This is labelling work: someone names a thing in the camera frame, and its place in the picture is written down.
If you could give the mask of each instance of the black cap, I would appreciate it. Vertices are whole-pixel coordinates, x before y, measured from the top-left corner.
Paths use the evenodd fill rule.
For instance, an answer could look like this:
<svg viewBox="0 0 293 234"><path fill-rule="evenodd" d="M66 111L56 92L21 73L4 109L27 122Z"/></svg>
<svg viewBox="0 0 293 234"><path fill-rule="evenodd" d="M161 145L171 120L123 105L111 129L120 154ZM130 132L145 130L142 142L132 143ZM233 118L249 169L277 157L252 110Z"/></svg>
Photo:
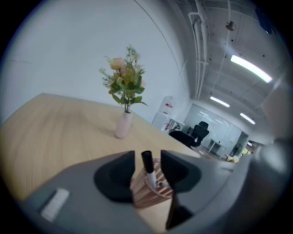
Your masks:
<svg viewBox="0 0 293 234"><path fill-rule="evenodd" d="M154 171L154 164L152 163L151 151L144 151L141 153L141 156L146 172L149 174L152 173Z"/></svg>

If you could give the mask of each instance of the black office chair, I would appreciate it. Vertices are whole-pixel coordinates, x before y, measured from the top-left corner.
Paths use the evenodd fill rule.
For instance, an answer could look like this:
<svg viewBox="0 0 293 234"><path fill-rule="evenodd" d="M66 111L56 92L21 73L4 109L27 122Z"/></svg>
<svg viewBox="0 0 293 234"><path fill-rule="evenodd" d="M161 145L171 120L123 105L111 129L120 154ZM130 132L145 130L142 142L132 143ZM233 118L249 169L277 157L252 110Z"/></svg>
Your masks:
<svg viewBox="0 0 293 234"><path fill-rule="evenodd" d="M193 144L191 146L197 147L197 146L201 145L203 138L205 138L207 136L207 134L209 134L208 130L203 129L199 125L195 125L191 135L194 137L194 139L197 138L197 142L193 142Z"/></svg>
<svg viewBox="0 0 293 234"><path fill-rule="evenodd" d="M169 134L174 139L180 141L182 144L186 145L190 148L190 146L194 143L194 138L190 135L187 135L181 131L173 131Z"/></svg>
<svg viewBox="0 0 293 234"><path fill-rule="evenodd" d="M207 130L207 128L209 127L208 123L203 121L201 121L198 125L201 126L205 130Z"/></svg>

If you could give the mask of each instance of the wooden table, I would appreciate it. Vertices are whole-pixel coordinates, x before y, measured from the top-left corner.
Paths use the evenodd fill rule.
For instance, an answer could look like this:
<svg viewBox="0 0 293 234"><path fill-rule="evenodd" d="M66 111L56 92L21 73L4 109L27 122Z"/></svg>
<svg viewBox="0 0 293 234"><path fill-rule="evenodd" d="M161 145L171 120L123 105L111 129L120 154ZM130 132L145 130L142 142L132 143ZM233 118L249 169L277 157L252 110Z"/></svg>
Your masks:
<svg viewBox="0 0 293 234"><path fill-rule="evenodd" d="M123 109L69 97L40 94L18 109L1 127L0 171L14 198L23 200L64 168L135 150L135 175L143 168L141 152L173 150L199 155L134 114L125 139L114 129Z"/></svg>

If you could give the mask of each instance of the pen holder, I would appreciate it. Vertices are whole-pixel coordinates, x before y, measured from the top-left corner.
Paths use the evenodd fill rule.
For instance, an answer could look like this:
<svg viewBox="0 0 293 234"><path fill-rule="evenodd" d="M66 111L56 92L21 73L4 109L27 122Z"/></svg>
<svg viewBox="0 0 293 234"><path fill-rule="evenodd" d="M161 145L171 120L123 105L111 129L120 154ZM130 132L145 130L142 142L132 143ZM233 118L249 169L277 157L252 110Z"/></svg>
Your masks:
<svg viewBox="0 0 293 234"><path fill-rule="evenodd" d="M161 160L153 159L153 163L157 181L162 182L166 186L157 186L157 190L154 190L147 180L145 169L142 169L130 184L133 203L137 208L150 207L172 198L173 190L169 187L161 170Z"/></svg>

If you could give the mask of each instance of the flower vase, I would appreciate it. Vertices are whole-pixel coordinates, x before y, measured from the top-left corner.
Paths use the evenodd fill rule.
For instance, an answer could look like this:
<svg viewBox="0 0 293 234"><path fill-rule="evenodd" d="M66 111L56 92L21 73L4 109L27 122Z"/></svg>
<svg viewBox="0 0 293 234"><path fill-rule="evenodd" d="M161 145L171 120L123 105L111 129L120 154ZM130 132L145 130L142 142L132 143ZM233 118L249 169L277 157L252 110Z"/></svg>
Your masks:
<svg viewBox="0 0 293 234"><path fill-rule="evenodd" d="M115 129L115 137L124 138L127 136L132 122L132 113L124 112L120 117L116 129Z"/></svg>

